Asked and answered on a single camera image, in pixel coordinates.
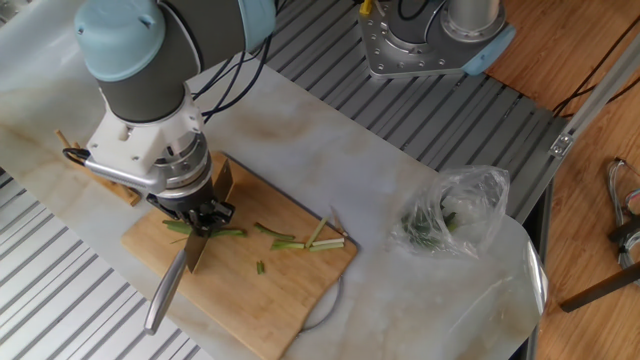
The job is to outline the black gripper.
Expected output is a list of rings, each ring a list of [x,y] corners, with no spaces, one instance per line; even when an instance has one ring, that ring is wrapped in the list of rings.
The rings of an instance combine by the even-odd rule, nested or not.
[[[174,220],[186,220],[192,234],[209,238],[211,229],[228,225],[235,213],[235,206],[214,200],[213,183],[208,181],[197,191],[177,198],[148,194],[146,201]]]

